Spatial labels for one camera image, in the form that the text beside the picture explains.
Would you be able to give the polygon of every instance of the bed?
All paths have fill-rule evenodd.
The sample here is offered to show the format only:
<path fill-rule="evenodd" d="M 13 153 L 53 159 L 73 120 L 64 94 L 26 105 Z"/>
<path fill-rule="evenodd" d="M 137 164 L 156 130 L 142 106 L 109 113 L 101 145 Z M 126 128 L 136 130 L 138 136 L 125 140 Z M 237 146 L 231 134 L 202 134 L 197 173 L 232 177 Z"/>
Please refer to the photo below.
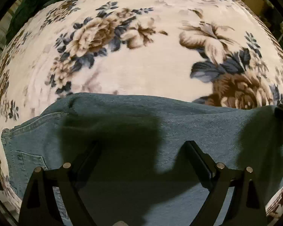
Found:
<path fill-rule="evenodd" d="M 252 109 L 283 104 L 283 51 L 240 0 L 64 0 L 0 56 L 1 133 L 78 92 L 151 95 Z"/>

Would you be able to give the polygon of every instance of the metal pin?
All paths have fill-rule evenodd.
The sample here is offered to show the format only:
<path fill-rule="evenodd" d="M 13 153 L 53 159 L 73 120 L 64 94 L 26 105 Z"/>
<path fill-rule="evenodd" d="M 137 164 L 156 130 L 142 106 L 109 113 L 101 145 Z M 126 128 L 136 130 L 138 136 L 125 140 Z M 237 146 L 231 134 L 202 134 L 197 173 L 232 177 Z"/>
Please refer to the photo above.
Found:
<path fill-rule="evenodd" d="M 66 163 L 63 164 L 63 167 L 64 168 L 70 168 L 71 164 L 69 162 L 66 162 Z"/>
<path fill-rule="evenodd" d="M 224 165 L 223 163 L 221 163 L 221 162 L 218 162 L 218 163 L 217 163 L 217 167 L 218 167 L 219 169 L 223 169 L 223 168 L 225 167 L 225 165 Z"/>
<path fill-rule="evenodd" d="M 247 167 L 246 168 L 246 171 L 248 171 L 249 173 L 252 173 L 253 172 L 253 169 L 251 167 Z"/>
<path fill-rule="evenodd" d="M 40 172 L 41 170 L 42 170 L 41 167 L 36 167 L 36 168 L 35 168 L 35 172 Z"/>

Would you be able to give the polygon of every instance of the denim fabric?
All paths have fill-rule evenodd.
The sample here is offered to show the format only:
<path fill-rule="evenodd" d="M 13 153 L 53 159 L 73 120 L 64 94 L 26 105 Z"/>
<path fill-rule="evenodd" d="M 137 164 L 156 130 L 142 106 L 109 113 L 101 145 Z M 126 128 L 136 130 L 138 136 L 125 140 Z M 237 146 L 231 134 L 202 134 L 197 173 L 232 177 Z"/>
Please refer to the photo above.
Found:
<path fill-rule="evenodd" d="M 229 168 L 251 166 L 264 203 L 283 185 L 283 123 L 274 106 L 210 107 L 149 96 L 78 93 L 2 133 L 20 198 L 36 166 L 72 162 L 93 141 L 102 155 L 79 194 L 98 225 L 189 225 L 208 195 L 182 154 L 186 140 Z M 226 214 L 232 189 L 217 220 Z"/>

